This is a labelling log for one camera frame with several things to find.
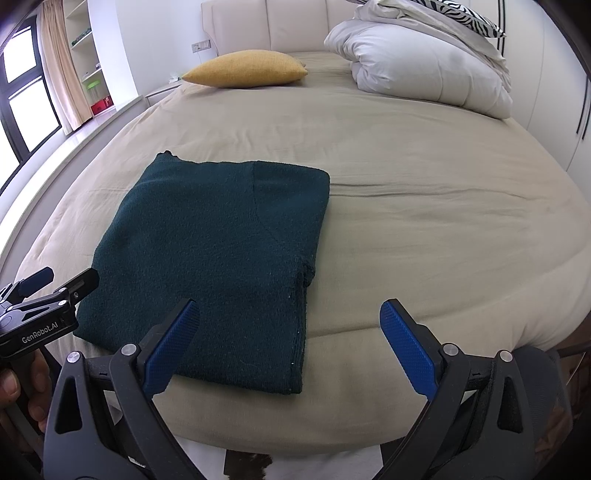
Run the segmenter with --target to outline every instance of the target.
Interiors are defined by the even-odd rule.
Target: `beige curtain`
[[[67,135],[92,118],[92,111],[72,63],[63,0],[46,0],[41,4],[39,36],[43,70]]]

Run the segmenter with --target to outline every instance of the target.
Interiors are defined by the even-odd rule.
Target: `white duvet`
[[[371,0],[332,29],[326,47],[352,62],[366,92],[511,116],[505,59],[485,38],[408,0]]]

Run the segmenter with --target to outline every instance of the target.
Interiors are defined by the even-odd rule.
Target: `beige bed sheet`
[[[310,71],[301,83],[185,85],[132,121],[74,182],[18,272],[49,265],[54,288],[90,266],[122,198],[164,150],[329,172],[303,392],[174,377],[155,403],[173,433],[198,442],[316,453],[405,435],[425,400],[379,329],[386,299],[441,342],[490,356],[551,347],[591,307],[589,205],[516,122],[361,92],[340,57],[300,57]],[[98,353],[71,335],[51,349],[61,361]]]

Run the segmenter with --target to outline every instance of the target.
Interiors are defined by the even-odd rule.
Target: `yellow pillow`
[[[302,63],[278,51],[243,50],[206,61],[183,76],[185,82],[217,88],[283,85],[308,75]]]

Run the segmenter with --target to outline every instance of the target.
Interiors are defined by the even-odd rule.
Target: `folded sweater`
[[[74,334],[115,351],[191,298],[199,325],[178,374],[299,393],[329,183],[314,168],[159,154],[95,251],[100,286]]]

